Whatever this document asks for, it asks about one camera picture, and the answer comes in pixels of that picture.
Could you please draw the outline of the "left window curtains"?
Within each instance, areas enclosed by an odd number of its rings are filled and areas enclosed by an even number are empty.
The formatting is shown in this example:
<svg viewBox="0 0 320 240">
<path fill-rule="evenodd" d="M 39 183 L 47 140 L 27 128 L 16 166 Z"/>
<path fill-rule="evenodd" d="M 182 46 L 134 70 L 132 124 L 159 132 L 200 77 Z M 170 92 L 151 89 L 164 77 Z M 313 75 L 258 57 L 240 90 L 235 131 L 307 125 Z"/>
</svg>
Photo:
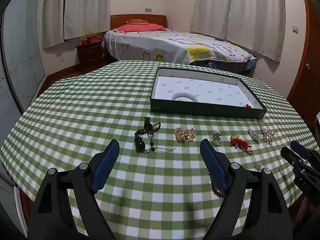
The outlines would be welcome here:
<svg viewBox="0 0 320 240">
<path fill-rule="evenodd" d="M 111 0 L 43 0 L 43 48 L 89 33 L 107 31 L 110 7 Z"/>
</svg>

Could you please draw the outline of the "bed with patterned sheet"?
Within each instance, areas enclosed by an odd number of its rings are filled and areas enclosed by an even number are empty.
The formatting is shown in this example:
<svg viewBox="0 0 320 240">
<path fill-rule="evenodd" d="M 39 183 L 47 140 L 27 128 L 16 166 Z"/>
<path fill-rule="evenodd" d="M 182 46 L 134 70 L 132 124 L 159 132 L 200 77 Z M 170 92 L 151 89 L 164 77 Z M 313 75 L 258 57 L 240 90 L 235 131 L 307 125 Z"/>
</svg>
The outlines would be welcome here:
<svg viewBox="0 0 320 240">
<path fill-rule="evenodd" d="M 103 49 L 118 61 L 161 61 L 244 73 L 257 58 L 243 48 L 210 36 L 173 31 L 106 32 Z"/>
</svg>

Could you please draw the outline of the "pink pillow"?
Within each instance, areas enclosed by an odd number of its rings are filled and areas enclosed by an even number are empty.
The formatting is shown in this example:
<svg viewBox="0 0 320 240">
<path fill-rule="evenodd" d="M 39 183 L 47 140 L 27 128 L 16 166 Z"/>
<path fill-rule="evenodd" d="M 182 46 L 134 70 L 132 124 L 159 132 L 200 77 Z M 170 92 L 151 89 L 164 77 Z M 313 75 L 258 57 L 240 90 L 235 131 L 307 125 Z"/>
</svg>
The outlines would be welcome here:
<svg viewBox="0 0 320 240">
<path fill-rule="evenodd" d="M 147 32 L 147 31 L 167 31 L 162 25 L 155 23 L 149 24 L 125 24 L 115 28 L 113 31 L 116 33 L 134 33 L 134 32 Z"/>
</svg>

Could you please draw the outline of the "brown wooden door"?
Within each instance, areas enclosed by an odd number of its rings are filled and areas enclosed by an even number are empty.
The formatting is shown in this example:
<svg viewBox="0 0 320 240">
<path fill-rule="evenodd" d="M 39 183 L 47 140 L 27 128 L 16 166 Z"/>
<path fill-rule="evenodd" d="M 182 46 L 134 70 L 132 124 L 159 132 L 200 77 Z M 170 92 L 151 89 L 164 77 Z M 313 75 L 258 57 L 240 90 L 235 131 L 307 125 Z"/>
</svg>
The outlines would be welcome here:
<svg viewBox="0 0 320 240">
<path fill-rule="evenodd" d="M 306 32 L 300 66 L 287 96 L 308 127 L 319 112 L 319 12 L 310 0 L 305 1 Z"/>
</svg>

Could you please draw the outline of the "red boxes on nightstand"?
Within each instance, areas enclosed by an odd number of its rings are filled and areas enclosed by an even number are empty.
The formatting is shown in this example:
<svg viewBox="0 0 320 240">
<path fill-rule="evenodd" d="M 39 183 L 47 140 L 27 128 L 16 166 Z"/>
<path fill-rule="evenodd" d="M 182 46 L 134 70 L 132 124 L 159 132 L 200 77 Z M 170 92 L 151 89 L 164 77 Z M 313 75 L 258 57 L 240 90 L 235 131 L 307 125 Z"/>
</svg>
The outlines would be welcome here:
<svg viewBox="0 0 320 240">
<path fill-rule="evenodd" d="M 102 40 L 100 33 L 99 32 L 95 32 L 95 33 L 90 33 L 87 35 L 84 35 L 82 37 L 80 37 L 80 45 L 87 45 L 90 43 L 94 43 L 94 42 L 100 42 Z"/>
</svg>

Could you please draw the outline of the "glass wardrobe door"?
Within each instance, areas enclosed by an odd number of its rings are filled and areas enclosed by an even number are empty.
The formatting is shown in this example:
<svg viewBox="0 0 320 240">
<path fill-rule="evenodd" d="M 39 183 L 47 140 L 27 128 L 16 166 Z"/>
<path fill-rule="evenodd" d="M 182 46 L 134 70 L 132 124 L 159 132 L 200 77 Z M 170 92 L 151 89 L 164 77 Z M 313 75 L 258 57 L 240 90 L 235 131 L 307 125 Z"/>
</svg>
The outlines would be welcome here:
<svg viewBox="0 0 320 240">
<path fill-rule="evenodd" d="M 37 0 L 11 0 L 1 15 L 1 141 L 30 106 L 45 76 Z"/>
</svg>

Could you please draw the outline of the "green white checkered tablecloth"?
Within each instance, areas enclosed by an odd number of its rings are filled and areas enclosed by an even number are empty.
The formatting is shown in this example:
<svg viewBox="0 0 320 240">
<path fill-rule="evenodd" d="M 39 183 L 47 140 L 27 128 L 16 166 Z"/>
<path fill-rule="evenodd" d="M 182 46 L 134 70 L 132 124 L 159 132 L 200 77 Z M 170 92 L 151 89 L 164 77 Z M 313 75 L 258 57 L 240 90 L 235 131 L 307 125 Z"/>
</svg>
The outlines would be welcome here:
<svg viewBox="0 0 320 240">
<path fill-rule="evenodd" d="M 179 64 L 119 61 L 57 81 L 22 114 L 3 145 L 1 162 L 17 185 L 35 199 L 50 168 L 67 171 L 103 152 L 111 140 L 120 154 L 96 199 L 118 239 L 202 239 L 222 199 L 212 191 L 200 142 L 221 135 L 217 151 L 243 168 L 271 169 L 292 205 L 301 195 L 290 164 L 280 155 L 296 140 L 318 149 L 305 122 L 278 92 L 242 77 L 267 108 L 262 119 L 153 113 L 150 95 L 159 67 Z M 260 127 L 275 133 L 267 145 Z M 259 134 L 257 144 L 248 130 Z M 229 145 L 238 135 L 248 155 Z"/>
</svg>

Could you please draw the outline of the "silver flower pearl brooch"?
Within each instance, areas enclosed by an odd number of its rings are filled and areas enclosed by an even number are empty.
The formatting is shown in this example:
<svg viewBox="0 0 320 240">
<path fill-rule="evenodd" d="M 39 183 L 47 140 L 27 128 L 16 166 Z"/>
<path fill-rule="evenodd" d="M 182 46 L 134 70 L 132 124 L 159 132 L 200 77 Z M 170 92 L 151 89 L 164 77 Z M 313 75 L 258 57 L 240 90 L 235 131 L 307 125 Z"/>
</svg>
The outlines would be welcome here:
<svg viewBox="0 0 320 240">
<path fill-rule="evenodd" d="M 261 172 L 261 171 L 263 170 L 264 166 L 263 166 L 263 165 L 257 165 L 257 166 L 255 166 L 254 168 L 255 168 L 258 172 Z"/>
</svg>

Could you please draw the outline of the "green shallow box tray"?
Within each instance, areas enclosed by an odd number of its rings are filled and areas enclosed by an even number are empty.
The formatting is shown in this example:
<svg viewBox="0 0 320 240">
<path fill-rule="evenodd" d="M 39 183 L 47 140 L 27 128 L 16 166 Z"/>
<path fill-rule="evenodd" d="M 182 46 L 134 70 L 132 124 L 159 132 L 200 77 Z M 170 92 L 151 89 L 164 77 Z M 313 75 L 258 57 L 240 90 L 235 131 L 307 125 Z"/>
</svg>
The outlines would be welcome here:
<svg viewBox="0 0 320 240">
<path fill-rule="evenodd" d="M 198 102 L 172 101 L 175 93 L 189 93 Z M 238 77 L 198 70 L 159 67 L 150 95 L 153 112 L 224 118 L 262 119 L 267 108 Z"/>
</svg>

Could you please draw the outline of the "crystal cluster brooch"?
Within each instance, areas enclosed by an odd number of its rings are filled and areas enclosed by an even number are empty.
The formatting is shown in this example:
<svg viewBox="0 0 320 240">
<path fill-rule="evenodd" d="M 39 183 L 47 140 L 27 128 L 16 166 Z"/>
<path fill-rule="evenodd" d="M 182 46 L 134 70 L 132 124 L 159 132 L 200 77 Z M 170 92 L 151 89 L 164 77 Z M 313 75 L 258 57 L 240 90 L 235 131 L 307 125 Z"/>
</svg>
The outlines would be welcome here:
<svg viewBox="0 0 320 240">
<path fill-rule="evenodd" d="M 272 145 L 275 133 L 268 128 L 260 127 L 261 135 L 263 136 L 263 140 L 267 145 Z"/>
</svg>

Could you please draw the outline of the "red tassel gold charm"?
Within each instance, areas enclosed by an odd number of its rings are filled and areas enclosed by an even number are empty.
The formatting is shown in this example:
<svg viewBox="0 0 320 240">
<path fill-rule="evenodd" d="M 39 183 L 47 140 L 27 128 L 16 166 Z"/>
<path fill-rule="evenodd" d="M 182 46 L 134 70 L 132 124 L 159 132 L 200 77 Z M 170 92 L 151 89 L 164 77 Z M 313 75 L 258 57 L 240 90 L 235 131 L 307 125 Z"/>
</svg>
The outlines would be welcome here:
<svg viewBox="0 0 320 240">
<path fill-rule="evenodd" d="M 230 138 L 229 145 L 234 148 L 239 148 L 246 152 L 248 155 L 253 154 L 252 146 L 246 141 L 242 140 L 238 135 L 234 134 Z"/>
</svg>

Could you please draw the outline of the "right window curtains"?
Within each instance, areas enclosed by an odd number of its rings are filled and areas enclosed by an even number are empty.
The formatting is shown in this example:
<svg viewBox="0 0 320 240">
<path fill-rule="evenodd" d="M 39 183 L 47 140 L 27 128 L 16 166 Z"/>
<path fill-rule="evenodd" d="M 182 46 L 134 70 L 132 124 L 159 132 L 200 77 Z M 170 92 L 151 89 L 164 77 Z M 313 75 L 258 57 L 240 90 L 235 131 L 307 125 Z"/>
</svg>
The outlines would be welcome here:
<svg viewBox="0 0 320 240">
<path fill-rule="evenodd" d="M 285 34 L 285 1 L 195 0 L 190 30 L 279 62 Z"/>
</svg>

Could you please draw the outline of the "silver leaf brooch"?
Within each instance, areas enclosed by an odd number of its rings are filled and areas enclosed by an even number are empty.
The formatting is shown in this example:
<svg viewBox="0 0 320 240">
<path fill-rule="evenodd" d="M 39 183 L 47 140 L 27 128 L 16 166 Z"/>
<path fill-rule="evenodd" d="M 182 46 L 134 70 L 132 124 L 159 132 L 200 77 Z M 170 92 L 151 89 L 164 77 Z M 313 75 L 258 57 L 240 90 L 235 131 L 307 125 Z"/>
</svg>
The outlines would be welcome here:
<svg viewBox="0 0 320 240">
<path fill-rule="evenodd" d="M 257 144 L 259 143 L 260 137 L 257 132 L 248 130 L 248 134 L 252 138 L 253 141 L 255 141 Z"/>
</svg>

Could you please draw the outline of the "white jade bangle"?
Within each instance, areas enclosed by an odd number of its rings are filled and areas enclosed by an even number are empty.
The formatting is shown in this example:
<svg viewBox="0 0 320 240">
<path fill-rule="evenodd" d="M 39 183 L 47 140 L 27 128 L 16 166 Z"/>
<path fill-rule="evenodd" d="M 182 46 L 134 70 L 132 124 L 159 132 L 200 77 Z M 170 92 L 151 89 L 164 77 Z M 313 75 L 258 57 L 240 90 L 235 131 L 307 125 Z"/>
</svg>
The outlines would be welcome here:
<svg viewBox="0 0 320 240">
<path fill-rule="evenodd" d="M 172 101 L 183 101 L 184 99 L 187 100 L 187 102 L 198 102 L 197 98 L 189 93 L 175 93 L 172 97 Z"/>
</svg>

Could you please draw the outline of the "dark wooden nightstand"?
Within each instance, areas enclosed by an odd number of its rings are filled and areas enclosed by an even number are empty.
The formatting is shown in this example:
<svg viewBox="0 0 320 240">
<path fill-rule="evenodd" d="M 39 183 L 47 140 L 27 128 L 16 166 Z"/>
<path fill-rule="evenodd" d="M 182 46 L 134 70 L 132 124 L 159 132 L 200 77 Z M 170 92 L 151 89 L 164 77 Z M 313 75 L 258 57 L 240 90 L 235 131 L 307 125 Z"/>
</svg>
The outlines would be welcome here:
<svg viewBox="0 0 320 240">
<path fill-rule="evenodd" d="M 76 47 L 81 70 L 102 67 L 105 64 L 102 42 L 80 44 Z"/>
</svg>

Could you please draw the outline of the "window curtains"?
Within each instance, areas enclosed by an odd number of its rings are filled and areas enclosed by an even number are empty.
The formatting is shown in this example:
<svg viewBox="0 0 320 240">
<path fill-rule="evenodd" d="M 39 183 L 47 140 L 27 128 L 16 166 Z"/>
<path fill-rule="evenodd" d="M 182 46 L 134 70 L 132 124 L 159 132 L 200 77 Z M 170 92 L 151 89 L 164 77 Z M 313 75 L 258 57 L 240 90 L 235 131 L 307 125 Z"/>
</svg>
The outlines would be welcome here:
<svg viewBox="0 0 320 240">
<path fill-rule="evenodd" d="M 43 0 L 43 48 L 89 33 L 107 31 L 110 7 L 111 0 Z"/>
<path fill-rule="evenodd" d="M 195 0 L 190 30 L 279 62 L 285 34 L 285 1 Z"/>
</svg>

